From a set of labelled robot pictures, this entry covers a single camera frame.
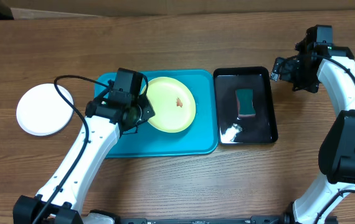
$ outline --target green object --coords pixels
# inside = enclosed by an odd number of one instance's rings
[[[237,109],[239,111],[239,118],[246,116],[255,116],[255,110],[253,108],[253,90],[251,89],[239,89],[235,91],[237,97]]]

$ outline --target pale yellow plate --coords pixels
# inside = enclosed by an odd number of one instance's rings
[[[148,86],[147,97],[155,112],[148,122],[167,133],[178,133],[188,128],[196,116],[196,102],[190,90],[169,77],[155,78]]]

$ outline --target teal tray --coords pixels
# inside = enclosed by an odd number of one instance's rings
[[[164,133],[149,123],[139,126],[137,134],[122,135],[106,158],[186,156],[211,153],[218,145],[214,81],[205,70],[162,70],[142,72],[152,80],[171,77],[185,84],[196,101],[196,117],[180,133]],[[106,73],[97,81],[107,84],[116,73]],[[95,96],[104,87],[95,85]]]

